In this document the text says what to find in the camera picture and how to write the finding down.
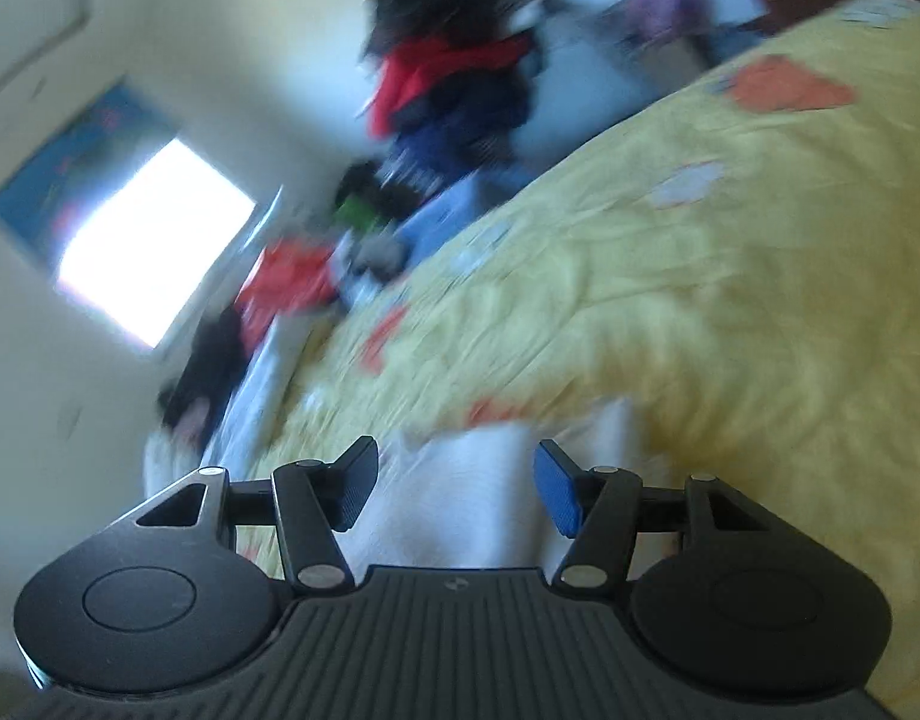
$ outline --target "yellow bed sheet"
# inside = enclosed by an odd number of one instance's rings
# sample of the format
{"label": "yellow bed sheet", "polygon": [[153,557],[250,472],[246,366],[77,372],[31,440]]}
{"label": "yellow bed sheet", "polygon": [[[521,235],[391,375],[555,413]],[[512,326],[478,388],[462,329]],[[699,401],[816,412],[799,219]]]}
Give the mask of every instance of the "yellow bed sheet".
{"label": "yellow bed sheet", "polygon": [[[894,627],[871,690],[920,718],[920,11],[832,11],[759,53],[856,103],[747,113],[711,93],[721,69],[604,133],[411,275],[379,375],[360,359],[389,303],[344,322],[255,475],[463,425],[482,399],[559,418],[633,394],[679,474],[718,474],[876,580]],[[706,199],[654,207],[705,160],[725,167]],[[269,536],[252,552],[276,562]]]}

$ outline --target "bed sheet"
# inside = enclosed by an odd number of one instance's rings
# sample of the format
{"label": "bed sheet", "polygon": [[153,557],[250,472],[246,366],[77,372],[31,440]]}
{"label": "bed sheet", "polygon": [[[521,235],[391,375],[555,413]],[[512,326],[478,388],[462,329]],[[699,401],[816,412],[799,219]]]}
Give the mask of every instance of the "bed sheet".
{"label": "bed sheet", "polygon": [[[633,394],[681,477],[716,473],[873,577],[894,625],[870,688],[920,718],[920,9],[845,15],[733,66],[783,53],[854,103],[749,113],[721,68],[604,133],[346,320],[252,474]],[[703,199],[658,201],[711,161]],[[276,563],[269,535],[249,547]]]}

